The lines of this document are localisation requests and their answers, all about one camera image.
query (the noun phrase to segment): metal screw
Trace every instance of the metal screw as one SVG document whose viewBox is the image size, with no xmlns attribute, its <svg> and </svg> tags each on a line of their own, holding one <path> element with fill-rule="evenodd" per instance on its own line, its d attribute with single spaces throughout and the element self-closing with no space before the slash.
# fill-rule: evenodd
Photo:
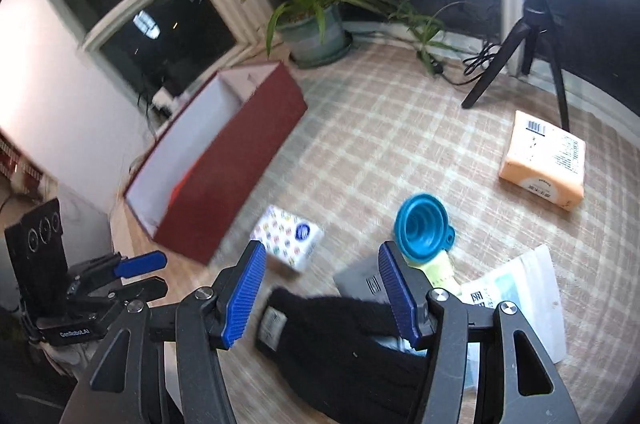
<svg viewBox="0 0 640 424">
<path fill-rule="evenodd" d="M 449 293 L 444 289 L 433 289 L 431 297 L 436 301 L 446 301 L 449 299 Z"/>
<path fill-rule="evenodd" d="M 144 306 L 145 304 L 142 301 L 140 301 L 139 299 L 134 299 L 127 305 L 127 312 L 130 312 L 131 314 L 137 314 L 138 312 L 142 312 Z"/>
<path fill-rule="evenodd" d="M 518 311 L 518 307 L 513 301 L 503 301 L 500 303 L 500 310 L 509 316 L 513 316 Z"/>
<path fill-rule="evenodd" d="M 211 287 L 200 287 L 196 289 L 197 299 L 211 299 L 213 297 L 213 289 Z"/>
</svg>

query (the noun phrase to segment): tissue box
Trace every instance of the tissue box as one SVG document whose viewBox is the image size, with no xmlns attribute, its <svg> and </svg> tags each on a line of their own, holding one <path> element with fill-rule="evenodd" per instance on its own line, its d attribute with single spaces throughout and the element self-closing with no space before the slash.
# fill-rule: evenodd
<svg viewBox="0 0 640 424">
<path fill-rule="evenodd" d="M 324 232 L 316 224 L 276 206 L 267 208 L 251 233 L 252 240 L 262 242 L 270 261 L 276 260 L 297 272 L 305 269 L 322 236 Z"/>
<path fill-rule="evenodd" d="M 584 141 L 516 111 L 500 177 L 571 211 L 584 198 Z"/>
</svg>

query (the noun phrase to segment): white plastic bag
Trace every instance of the white plastic bag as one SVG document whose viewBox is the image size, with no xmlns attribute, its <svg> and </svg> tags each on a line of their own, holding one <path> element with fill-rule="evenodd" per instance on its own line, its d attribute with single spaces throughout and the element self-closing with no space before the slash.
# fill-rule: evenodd
<svg viewBox="0 0 640 424">
<path fill-rule="evenodd" d="M 560 292 L 546 245 L 540 245 L 461 287 L 460 299 L 465 303 L 489 308 L 495 308 L 505 300 L 516 303 L 551 360 L 555 363 L 564 359 L 566 340 Z M 469 344 L 466 388 L 469 379 L 473 386 L 478 386 L 479 354 L 479 344 Z"/>
</svg>

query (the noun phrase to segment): blue gripper pad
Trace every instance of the blue gripper pad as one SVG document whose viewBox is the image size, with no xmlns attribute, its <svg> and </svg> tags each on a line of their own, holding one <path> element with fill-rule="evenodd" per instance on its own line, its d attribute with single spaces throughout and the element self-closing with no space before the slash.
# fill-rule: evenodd
<svg viewBox="0 0 640 424">
<path fill-rule="evenodd" d="M 254 252 L 244 266 L 236 286 L 226 304 L 226 325 L 220 336 L 223 344 L 231 348 L 242 337 L 249 314 L 254 307 L 260 283 L 267 265 L 264 245 L 256 242 Z"/>
<path fill-rule="evenodd" d="M 391 310 L 394 313 L 400 336 L 409 341 L 411 346 L 415 348 L 418 339 L 421 337 L 417 323 L 418 308 L 402 277 L 400 267 L 396 263 L 396 258 L 392 254 L 389 245 L 395 244 L 393 242 L 385 242 L 380 245 L 378 269 L 382 283 L 385 286 L 386 296 L 391 303 Z M 404 261 L 402 255 L 400 255 L 399 259 Z"/>
<path fill-rule="evenodd" d="M 134 276 L 153 272 L 164 267 L 166 267 L 166 256 L 164 252 L 161 250 L 153 250 L 142 256 L 129 259 L 125 258 L 114 267 L 113 274 L 117 278 L 133 278 Z"/>
</svg>

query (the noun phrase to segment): tripod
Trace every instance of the tripod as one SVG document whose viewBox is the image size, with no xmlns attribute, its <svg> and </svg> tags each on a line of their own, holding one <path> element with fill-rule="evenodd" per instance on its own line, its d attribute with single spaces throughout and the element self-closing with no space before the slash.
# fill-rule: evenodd
<svg viewBox="0 0 640 424">
<path fill-rule="evenodd" d="M 484 71 L 476 86 L 471 89 L 468 96 L 462 101 L 462 108 L 471 108 L 476 104 L 476 100 L 495 79 L 498 72 L 504 67 L 523 40 L 525 43 L 522 73 L 528 76 L 538 39 L 546 45 L 546 53 L 549 57 L 551 73 L 556 85 L 562 129 L 569 131 L 569 111 L 566 104 L 564 81 L 562 80 L 560 57 L 558 55 L 558 36 L 556 35 L 556 25 L 546 0 L 524 0 L 522 18 L 513 26 L 487 70 Z"/>
</svg>

